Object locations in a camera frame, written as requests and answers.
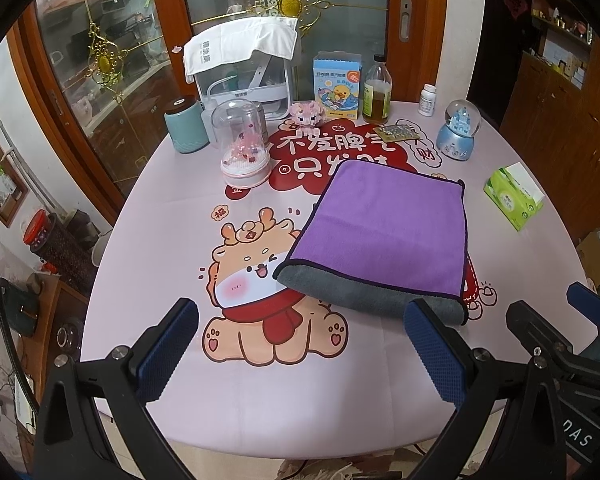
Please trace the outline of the pink block dragon figure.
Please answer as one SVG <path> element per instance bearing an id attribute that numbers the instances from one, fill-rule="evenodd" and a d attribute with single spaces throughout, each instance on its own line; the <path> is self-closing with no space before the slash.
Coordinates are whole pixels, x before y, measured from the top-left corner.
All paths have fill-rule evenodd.
<path id="1" fill-rule="evenodd" d="M 313 128 L 321 125 L 325 111 L 322 104 L 316 101 L 294 102 L 289 107 L 292 123 L 298 128 Z"/>

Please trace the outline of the blue duck box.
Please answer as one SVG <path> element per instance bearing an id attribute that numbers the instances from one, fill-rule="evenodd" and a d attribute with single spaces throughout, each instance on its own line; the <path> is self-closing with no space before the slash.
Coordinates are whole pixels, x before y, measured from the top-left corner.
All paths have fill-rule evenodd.
<path id="1" fill-rule="evenodd" d="M 357 53 L 320 51 L 314 56 L 314 100 L 326 117 L 358 119 L 361 70 L 362 56 Z"/>

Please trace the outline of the teal cylindrical canister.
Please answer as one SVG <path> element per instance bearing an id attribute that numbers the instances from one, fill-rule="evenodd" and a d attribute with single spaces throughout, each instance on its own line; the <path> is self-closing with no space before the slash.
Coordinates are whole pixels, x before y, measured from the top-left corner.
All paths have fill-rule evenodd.
<path id="1" fill-rule="evenodd" d="M 166 108 L 164 122 L 175 151 L 189 154 L 209 144 L 201 117 L 203 111 L 201 102 L 192 96 L 177 98 Z"/>

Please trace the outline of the wooden glass sliding door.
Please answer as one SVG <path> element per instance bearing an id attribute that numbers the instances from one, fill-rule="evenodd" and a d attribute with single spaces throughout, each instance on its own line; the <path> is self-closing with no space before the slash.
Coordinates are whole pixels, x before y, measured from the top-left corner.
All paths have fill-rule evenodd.
<path id="1" fill-rule="evenodd" d="M 107 220 L 117 218 L 166 135 L 169 103 L 196 96 L 183 47 L 216 25 L 295 18 L 294 96 L 314 95 L 322 51 L 388 58 L 393 95 L 413 101 L 439 71 L 448 0 L 33 0 L 8 32 L 16 75 L 46 140 Z"/>

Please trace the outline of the amber liquid glass bottle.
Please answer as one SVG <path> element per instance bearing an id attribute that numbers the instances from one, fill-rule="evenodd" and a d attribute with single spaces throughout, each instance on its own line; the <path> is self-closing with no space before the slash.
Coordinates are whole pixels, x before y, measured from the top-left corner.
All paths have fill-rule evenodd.
<path id="1" fill-rule="evenodd" d="M 362 114 L 366 122 L 383 125 L 389 117 L 391 104 L 392 78 L 383 54 L 374 55 L 374 64 L 370 66 L 364 79 Z"/>

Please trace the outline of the green tissue pack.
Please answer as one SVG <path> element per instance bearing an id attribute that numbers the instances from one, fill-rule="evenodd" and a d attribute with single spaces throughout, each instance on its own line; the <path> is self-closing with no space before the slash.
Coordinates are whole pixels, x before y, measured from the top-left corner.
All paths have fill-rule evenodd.
<path id="1" fill-rule="evenodd" d="M 495 170 L 483 191 L 516 231 L 521 231 L 544 205 L 545 194 L 521 162 Z"/>

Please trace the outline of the white pill bottle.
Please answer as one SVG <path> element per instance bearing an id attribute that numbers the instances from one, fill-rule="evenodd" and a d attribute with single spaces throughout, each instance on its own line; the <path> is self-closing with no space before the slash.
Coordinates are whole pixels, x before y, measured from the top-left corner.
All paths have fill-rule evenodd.
<path id="1" fill-rule="evenodd" d="M 437 87 L 433 84 L 424 84 L 420 92 L 418 112 L 422 116 L 431 117 L 437 102 Z"/>

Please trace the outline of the glass dome pink flowers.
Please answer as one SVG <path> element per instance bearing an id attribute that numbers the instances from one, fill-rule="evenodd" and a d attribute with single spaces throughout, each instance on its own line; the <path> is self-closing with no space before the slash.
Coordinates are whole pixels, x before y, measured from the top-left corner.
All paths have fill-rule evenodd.
<path id="1" fill-rule="evenodd" d="M 215 107 L 211 121 L 226 184 L 238 190 L 261 185 L 272 162 L 257 105 L 245 99 L 226 101 Z"/>

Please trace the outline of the dark wooden shelf cabinet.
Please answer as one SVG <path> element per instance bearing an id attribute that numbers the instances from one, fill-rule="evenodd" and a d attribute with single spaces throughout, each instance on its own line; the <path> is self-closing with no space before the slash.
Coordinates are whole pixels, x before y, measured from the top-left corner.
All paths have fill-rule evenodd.
<path id="1" fill-rule="evenodd" d="M 600 39 L 570 0 L 531 0 L 530 18 L 501 133 L 580 240 L 600 226 Z"/>

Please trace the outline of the white appliance with cover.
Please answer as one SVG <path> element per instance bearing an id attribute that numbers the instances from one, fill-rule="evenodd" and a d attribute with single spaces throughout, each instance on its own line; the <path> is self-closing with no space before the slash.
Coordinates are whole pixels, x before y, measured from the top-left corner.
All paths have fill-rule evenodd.
<path id="1" fill-rule="evenodd" d="M 292 104 L 298 41 L 295 18 L 258 16 L 214 25 L 184 46 L 186 82 L 197 87 L 205 107 L 245 99 L 261 104 L 266 119 L 283 119 Z"/>

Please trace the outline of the blue castle snow globe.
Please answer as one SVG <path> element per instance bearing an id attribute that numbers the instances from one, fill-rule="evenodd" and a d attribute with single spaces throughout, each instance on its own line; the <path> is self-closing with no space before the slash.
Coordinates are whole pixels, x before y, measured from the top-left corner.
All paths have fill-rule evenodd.
<path id="1" fill-rule="evenodd" d="M 437 148 L 446 157 L 466 162 L 475 148 L 482 124 L 477 107 L 466 100 L 454 100 L 444 112 L 444 123 L 437 136 Z"/>

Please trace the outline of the small printed card packet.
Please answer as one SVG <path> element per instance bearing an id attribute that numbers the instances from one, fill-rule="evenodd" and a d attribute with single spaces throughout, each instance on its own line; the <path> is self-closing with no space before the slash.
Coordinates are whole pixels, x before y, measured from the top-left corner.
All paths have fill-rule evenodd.
<path id="1" fill-rule="evenodd" d="M 382 125 L 374 131 L 386 143 L 398 143 L 403 141 L 419 140 L 419 128 L 411 124 Z"/>

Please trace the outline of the purple grey microfiber towel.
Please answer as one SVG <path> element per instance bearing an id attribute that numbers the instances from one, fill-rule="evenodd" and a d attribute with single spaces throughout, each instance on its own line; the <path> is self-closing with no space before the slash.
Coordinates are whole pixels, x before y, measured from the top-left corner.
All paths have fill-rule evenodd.
<path id="1" fill-rule="evenodd" d="M 465 185 L 349 160 L 336 170 L 273 274 L 306 296 L 383 318 L 423 299 L 462 326 L 468 256 Z"/>

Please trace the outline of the red lid storage jar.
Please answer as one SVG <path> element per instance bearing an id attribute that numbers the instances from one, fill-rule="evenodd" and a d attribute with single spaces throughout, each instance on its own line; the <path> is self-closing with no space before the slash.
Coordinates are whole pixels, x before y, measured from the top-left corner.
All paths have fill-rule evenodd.
<path id="1" fill-rule="evenodd" d="M 29 224 L 23 233 L 23 243 L 29 247 L 35 247 L 41 245 L 50 230 L 52 229 L 52 222 L 50 217 L 44 209 L 39 209 L 31 218 Z"/>

